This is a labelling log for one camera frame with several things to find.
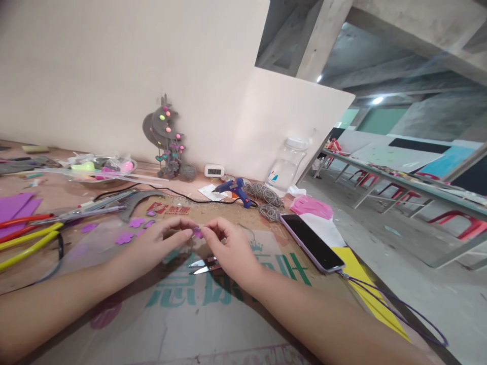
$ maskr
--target hand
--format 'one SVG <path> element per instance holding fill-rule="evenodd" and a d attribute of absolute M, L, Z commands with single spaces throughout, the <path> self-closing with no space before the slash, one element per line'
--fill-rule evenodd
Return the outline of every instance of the hand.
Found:
<path fill-rule="evenodd" d="M 120 255 L 115 261 L 122 263 L 117 267 L 126 271 L 127 277 L 134 281 L 147 274 L 172 250 L 181 247 L 193 235 L 191 228 L 198 227 L 195 221 L 174 217 L 157 222 L 149 227 L 136 241 Z M 169 230 L 181 230 L 167 237 Z"/>
<path fill-rule="evenodd" d="M 261 276 L 263 266 L 252 253 L 242 228 L 219 217 L 208 222 L 201 232 L 223 270 L 242 288 Z"/>

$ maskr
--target phone case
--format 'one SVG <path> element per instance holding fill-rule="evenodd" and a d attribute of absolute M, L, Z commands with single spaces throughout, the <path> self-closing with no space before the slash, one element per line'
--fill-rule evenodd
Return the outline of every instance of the phone case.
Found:
<path fill-rule="evenodd" d="M 339 267 L 327 270 L 323 266 L 321 266 L 320 262 L 313 256 L 311 251 L 306 247 L 306 245 L 299 239 L 299 237 L 294 233 L 294 231 L 291 229 L 291 227 L 289 227 L 289 225 L 283 219 L 284 215 L 289 215 L 289 214 L 281 214 L 279 216 L 279 220 L 284 225 L 284 227 L 286 227 L 286 229 L 289 231 L 289 233 L 291 233 L 291 236 L 293 236 L 293 238 L 296 240 L 299 247 L 301 247 L 303 249 L 303 251 L 306 252 L 308 257 L 311 259 L 311 261 L 313 261 L 314 265 L 318 268 L 319 271 L 321 271 L 324 274 L 331 274 L 331 273 L 333 273 L 337 270 L 343 269 L 345 267 L 345 264 L 343 264 L 343 266 L 339 266 Z"/>

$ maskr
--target plastic bottle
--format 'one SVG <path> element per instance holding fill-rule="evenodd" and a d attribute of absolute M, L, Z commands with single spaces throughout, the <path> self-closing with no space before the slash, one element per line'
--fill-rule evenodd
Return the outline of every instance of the plastic bottle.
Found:
<path fill-rule="evenodd" d="M 288 138 L 284 142 L 267 177 L 266 186 L 274 190 L 277 195 L 283 197 L 291 186 L 294 175 L 298 170 L 309 142 L 300 138 Z"/>

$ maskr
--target gray rope bundle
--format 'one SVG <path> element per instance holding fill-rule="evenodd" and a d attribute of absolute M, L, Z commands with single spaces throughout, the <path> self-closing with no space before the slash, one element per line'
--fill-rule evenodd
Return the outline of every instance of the gray rope bundle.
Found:
<path fill-rule="evenodd" d="M 266 204 L 259 205 L 257 209 L 269 222 L 279 221 L 284 202 L 275 192 L 259 182 L 245 184 L 243 191 L 256 199 L 266 202 Z"/>

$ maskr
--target scissors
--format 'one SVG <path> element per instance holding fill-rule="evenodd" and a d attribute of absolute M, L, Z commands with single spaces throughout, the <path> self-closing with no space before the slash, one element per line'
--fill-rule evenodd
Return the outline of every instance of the scissors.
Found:
<path fill-rule="evenodd" d="M 10 227 L 13 225 L 18 225 L 21 223 L 29 223 L 29 226 L 26 226 L 25 228 L 14 232 L 6 237 L 4 237 L 0 241 L 0 251 L 16 246 L 18 244 L 30 241 L 32 239 L 42 237 L 38 242 L 33 244 L 31 247 L 28 249 L 22 251 L 21 253 L 13 256 L 12 258 L 3 261 L 0 263 L 0 271 L 5 270 L 6 268 L 9 268 L 16 263 L 22 261 L 23 259 L 29 257 L 33 253 L 39 251 L 42 247 L 44 247 L 46 244 L 51 242 L 58 234 L 59 230 L 64 227 L 65 224 L 75 221 L 79 218 L 84 218 L 87 216 L 92 216 L 92 215 L 98 215 L 98 214 L 105 214 L 105 213 L 111 213 L 114 211 L 119 211 L 122 209 L 125 209 L 125 205 L 119 205 L 119 206 L 114 206 L 110 208 L 103 208 L 108 204 L 111 204 L 112 202 L 118 201 L 120 199 L 123 199 L 127 197 L 128 195 L 133 194 L 132 190 L 126 191 L 124 193 L 118 194 L 114 197 L 102 200 L 101 202 L 93 203 L 91 205 L 88 205 L 83 208 L 77 208 L 74 210 L 69 211 L 68 213 L 62 214 L 60 216 L 54 217 L 53 214 L 44 214 L 44 215 L 34 215 L 30 217 L 24 217 L 24 218 L 18 218 L 15 220 L 3 222 L 0 224 L 0 228 L 5 228 L 5 227 Z M 37 226 L 41 226 L 44 224 L 48 223 L 54 223 L 48 228 L 44 228 L 43 230 L 30 233 L 28 235 L 24 235 L 25 233 L 28 233 L 32 230 L 34 230 Z"/>
<path fill-rule="evenodd" d="M 220 264 L 216 264 L 216 262 L 218 262 L 218 259 L 214 256 L 193 262 L 192 264 L 188 265 L 188 267 L 201 267 L 201 269 L 193 271 L 192 273 L 190 273 L 190 275 L 203 274 L 208 271 L 220 269 L 222 266 Z"/>

